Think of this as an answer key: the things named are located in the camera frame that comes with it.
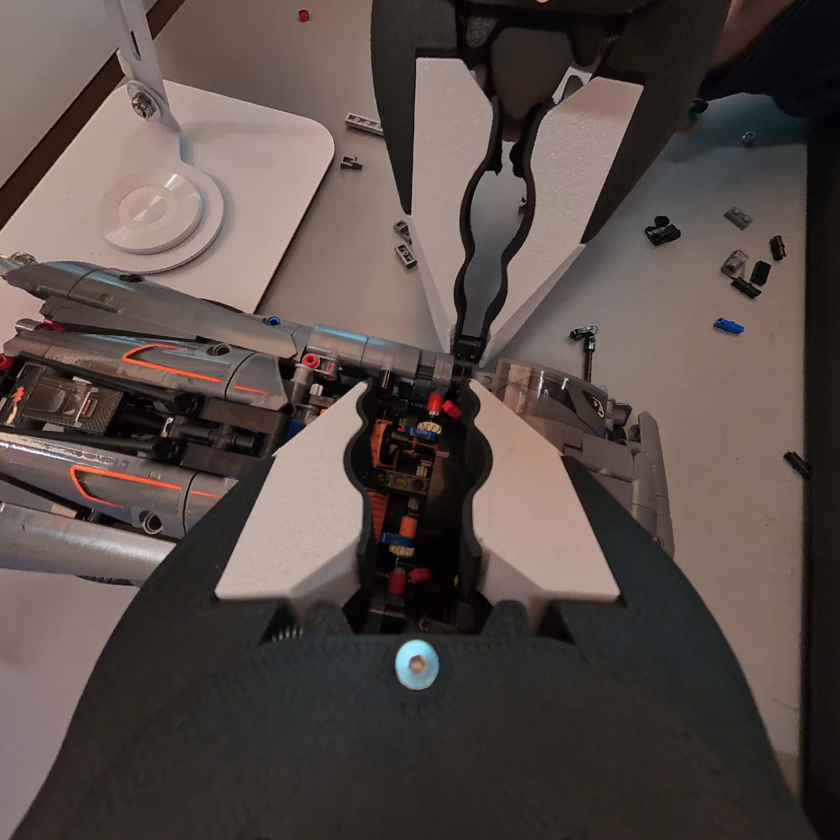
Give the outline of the black lego connector piece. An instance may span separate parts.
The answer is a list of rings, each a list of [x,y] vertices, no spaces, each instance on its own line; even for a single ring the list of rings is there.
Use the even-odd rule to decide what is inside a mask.
[[[480,359],[484,353],[485,342],[478,336],[461,334],[453,341],[453,375],[454,381],[459,382],[470,378],[480,367]]]

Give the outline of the person's right forearm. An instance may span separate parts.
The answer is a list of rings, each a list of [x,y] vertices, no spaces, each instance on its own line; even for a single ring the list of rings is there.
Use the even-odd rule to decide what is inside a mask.
[[[779,13],[773,1],[731,1],[710,69],[724,67],[738,58]]]

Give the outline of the black lego axle with connector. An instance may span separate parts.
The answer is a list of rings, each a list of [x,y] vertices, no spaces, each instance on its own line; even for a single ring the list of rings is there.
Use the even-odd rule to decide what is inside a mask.
[[[583,352],[583,372],[582,379],[586,382],[592,383],[593,361],[596,345],[596,334],[598,328],[594,325],[589,327],[573,329],[569,333],[569,338],[572,342],[579,343]]]

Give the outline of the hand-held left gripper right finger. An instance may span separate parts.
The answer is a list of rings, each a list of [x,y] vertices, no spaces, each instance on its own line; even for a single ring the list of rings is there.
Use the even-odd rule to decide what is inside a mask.
[[[553,602],[615,603],[618,583],[560,452],[477,381],[461,389],[460,408],[467,592],[519,603],[533,629]]]

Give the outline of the white metal stand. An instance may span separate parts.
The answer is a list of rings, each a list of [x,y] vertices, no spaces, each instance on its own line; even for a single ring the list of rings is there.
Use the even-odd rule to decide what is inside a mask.
[[[80,298],[185,327],[218,301],[252,312],[333,161],[319,122],[165,81],[142,2],[103,2],[127,77],[2,228],[2,276],[111,270]]]

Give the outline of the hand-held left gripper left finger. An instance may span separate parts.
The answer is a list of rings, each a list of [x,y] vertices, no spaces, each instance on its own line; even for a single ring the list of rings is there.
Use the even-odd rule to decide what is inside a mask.
[[[216,585],[225,602],[282,601],[302,623],[309,607],[339,608],[360,589],[362,492],[344,457],[363,426],[357,384],[274,455]]]

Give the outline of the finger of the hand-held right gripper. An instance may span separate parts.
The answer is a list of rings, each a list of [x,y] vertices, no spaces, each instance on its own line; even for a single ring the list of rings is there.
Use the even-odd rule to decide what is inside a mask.
[[[502,256],[481,362],[504,349],[584,248],[583,236],[643,87],[595,77],[548,110],[522,159],[527,202]]]
[[[410,234],[429,311],[451,351],[471,240],[469,215],[487,161],[495,113],[458,58],[417,58]]]

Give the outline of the grey lego sports car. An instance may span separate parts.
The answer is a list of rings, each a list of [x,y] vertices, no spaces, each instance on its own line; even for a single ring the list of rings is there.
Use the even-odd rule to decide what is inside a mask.
[[[184,537],[237,480],[273,456],[353,386],[372,380],[371,467],[362,482],[374,533],[395,557],[454,529],[460,393],[498,396],[562,455],[577,459],[673,557],[656,421],[572,374],[501,360],[454,381],[454,355],[220,302],[185,327],[141,311],[139,292],[98,308],[110,269],[48,268],[2,281],[43,302],[2,346],[2,534],[7,568],[139,585],[153,542]]]

